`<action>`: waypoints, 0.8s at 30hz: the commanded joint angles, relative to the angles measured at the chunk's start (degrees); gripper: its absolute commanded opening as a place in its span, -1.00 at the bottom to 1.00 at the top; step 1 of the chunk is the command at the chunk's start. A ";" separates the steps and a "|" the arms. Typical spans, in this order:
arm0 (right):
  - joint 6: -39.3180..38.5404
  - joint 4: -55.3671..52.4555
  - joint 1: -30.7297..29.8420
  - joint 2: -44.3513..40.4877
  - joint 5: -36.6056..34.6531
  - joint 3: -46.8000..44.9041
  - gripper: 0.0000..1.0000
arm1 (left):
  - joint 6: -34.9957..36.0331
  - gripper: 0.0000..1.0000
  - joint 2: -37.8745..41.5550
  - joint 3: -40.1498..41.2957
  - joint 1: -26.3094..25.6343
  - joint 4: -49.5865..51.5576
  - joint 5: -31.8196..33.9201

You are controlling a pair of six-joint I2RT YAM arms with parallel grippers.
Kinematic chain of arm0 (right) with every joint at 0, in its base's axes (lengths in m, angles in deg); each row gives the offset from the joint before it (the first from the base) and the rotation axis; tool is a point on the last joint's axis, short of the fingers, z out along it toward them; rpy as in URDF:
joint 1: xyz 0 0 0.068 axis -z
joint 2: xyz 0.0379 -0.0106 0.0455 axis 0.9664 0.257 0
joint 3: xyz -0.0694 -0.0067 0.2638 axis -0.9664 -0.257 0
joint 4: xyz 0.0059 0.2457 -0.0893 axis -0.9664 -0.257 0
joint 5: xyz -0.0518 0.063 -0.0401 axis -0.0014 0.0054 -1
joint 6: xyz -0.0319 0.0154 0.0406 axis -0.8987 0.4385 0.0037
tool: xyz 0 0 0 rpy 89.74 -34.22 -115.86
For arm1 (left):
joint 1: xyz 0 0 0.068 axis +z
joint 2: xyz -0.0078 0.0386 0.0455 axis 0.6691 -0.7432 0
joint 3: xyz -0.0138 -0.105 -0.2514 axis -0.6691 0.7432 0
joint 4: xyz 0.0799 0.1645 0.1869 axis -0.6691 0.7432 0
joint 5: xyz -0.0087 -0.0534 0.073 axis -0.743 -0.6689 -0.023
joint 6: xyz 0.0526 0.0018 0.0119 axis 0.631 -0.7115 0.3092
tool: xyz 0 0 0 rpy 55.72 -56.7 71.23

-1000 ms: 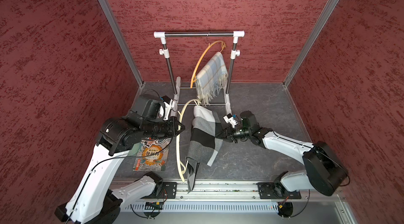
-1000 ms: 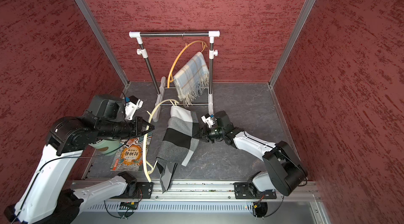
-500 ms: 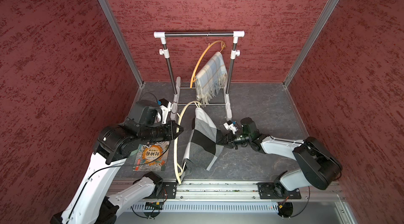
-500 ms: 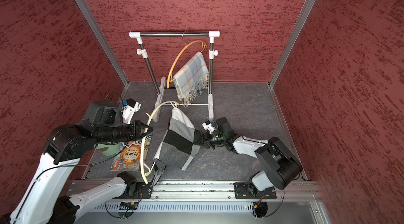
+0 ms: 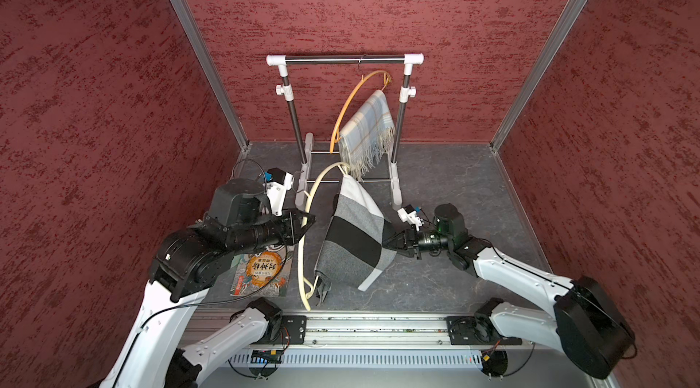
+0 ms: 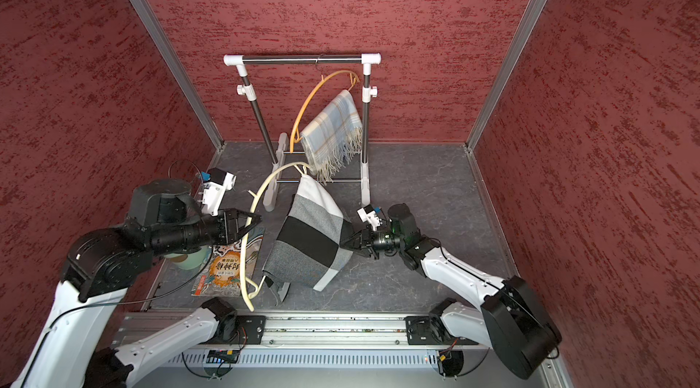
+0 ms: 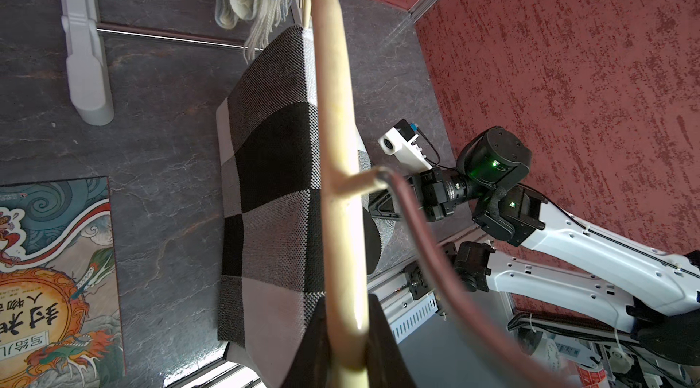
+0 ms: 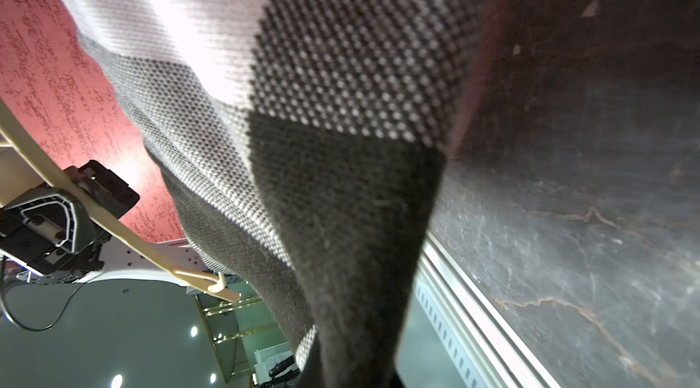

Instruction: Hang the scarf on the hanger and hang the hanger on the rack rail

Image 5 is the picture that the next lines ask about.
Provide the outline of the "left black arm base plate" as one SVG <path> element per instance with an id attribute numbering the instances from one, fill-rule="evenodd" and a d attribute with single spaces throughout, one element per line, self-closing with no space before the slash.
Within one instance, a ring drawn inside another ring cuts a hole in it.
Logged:
<path id="1" fill-rule="evenodd" d="M 304 315 L 283 315 L 264 334 L 259 344 L 301 345 L 306 340 L 307 317 Z"/>

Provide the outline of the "orange plastic hanger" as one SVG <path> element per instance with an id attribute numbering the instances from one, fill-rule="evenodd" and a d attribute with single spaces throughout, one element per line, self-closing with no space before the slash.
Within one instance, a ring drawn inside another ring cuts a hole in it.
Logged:
<path id="1" fill-rule="evenodd" d="M 387 70 L 375 70 L 374 72 L 371 72 L 368 75 L 363 75 L 361 77 L 361 80 L 357 83 L 353 91 L 350 93 L 348 98 L 346 98 L 346 103 L 344 104 L 343 108 L 341 109 L 339 116 L 337 118 L 337 121 L 335 122 L 333 132 L 331 134 L 331 140 L 330 140 L 330 146 L 329 146 L 329 153 L 334 154 L 335 153 L 335 146 L 338 144 L 340 141 L 340 131 L 343 125 L 343 120 L 346 116 L 346 112 L 348 111 L 348 108 L 350 107 L 351 103 L 359 93 L 359 91 L 362 89 L 362 87 L 374 76 L 376 75 L 382 75 L 382 81 L 383 81 L 383 86 L 381 87 L 381 91 L 384 92 L 386 88 L 393 82 L 393 78 Z"/>

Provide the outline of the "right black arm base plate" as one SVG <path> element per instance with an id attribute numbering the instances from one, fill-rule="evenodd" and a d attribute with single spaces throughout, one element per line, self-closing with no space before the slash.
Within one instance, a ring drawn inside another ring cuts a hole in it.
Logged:
<path id="1" fill-rule="evenodd" d="M 494 346 L 522 345 L 519 338 L 500 335 L 487 319 L 475 316 L 448 316 L 446 318 L 448 337 L 452 345 Z"/>

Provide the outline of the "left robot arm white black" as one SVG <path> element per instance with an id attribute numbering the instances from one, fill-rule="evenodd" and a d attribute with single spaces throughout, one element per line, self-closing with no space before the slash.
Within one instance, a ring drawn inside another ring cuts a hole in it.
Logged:
<path id="1" fill-rule="evenodd" d="M 263 184 L 235 178 L 218 187 L 196 224 L 160 246 L 139 314 L 103 387 L 199 387 L 224 362 L 257 342 L 287 348 L 293 336 L 281 309 L 258 298 L 222 329 L 179 346 L 195 310 L 235 257 L 271 246 L 292 247 L 315 223 L 298 209 L 275 211 Z"/>

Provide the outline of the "grey black checkered mat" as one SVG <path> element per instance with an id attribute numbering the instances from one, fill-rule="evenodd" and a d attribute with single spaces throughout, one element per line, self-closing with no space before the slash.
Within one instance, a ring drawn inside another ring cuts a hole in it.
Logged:
<path id="1" fill-rule="evenodd" d="M 335 213 L 315 264 L 320 300 L 334 287 L 367 291 L 395 260 L 383 242 L 396 233 L 360 183 L 344 176 Z"/>

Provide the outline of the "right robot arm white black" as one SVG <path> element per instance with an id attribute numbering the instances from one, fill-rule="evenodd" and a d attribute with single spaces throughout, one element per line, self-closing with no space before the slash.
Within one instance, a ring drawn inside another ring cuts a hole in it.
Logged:
<path id="1" fill-rule="evenodd" d="M 519 338 L 563 353 L 592 378 L 607 378 L 637 351 L 635 334 L 604 288 L 594 279 L 573 280 L 537 269 L 470 234 L 452 204 L 436 207 L 432 228 L 413 218 L 408 228 L 384 238 L 382 245 L 405 257 L 445 253 L 460 271 L 493 282 L 525 298 L 532 308 L 492 299 L 474 315 L 483 333 Z"/>

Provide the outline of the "blue cream plaid scarf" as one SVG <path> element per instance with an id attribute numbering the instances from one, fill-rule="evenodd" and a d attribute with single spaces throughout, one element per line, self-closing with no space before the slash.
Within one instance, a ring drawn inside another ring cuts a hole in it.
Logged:
<path id="1" fill-rule="evenodd" d="M 346 172 L 361 178 L 394 145 L 395 124 L 383 91 L 377 90 L 340 130 L 339 154 Z"/>

